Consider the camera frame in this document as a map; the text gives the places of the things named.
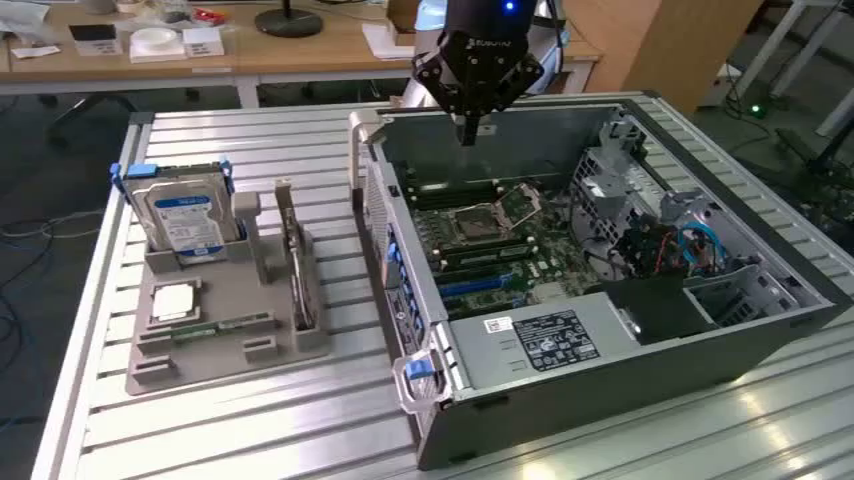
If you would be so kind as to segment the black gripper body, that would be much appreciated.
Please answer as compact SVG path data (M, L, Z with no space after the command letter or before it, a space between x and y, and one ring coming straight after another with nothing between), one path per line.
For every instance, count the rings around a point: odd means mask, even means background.
M472 58L518 58L528 51L532 1L451 1L439 49L462 85L468 116L468 68Z

